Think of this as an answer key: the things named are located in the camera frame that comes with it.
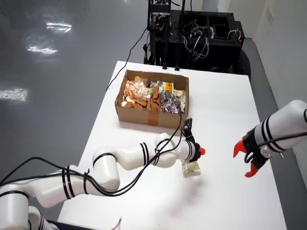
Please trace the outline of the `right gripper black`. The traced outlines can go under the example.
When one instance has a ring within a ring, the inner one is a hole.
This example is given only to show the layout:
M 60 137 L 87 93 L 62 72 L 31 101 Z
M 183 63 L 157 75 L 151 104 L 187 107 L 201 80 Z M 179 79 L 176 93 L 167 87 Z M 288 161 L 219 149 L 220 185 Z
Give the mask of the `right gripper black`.
M 258 170 L 264 166 L 266 161 L 271 157 L 271 149 L 267 144 L 268 137 L 265 131 L 250 130 L 239 142 L 234 146 L 233 158 L 239 152 L 245 153 L 244 162 L 250 163 L 250 170 L 245 173 L 246 178 L 253 177 Z

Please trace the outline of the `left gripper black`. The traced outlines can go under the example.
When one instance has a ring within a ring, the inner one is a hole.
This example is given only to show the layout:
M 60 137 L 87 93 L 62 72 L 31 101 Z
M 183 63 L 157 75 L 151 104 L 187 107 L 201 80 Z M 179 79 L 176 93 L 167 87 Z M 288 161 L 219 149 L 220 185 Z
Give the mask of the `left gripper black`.
M 201 155 L 204 155 L 206 153 L 205 149 L 200 147 L 198 143 L 192 143 L 191 146 L 193 149 L 193 156 L 190 157 L 189 161 L 197 161 Z

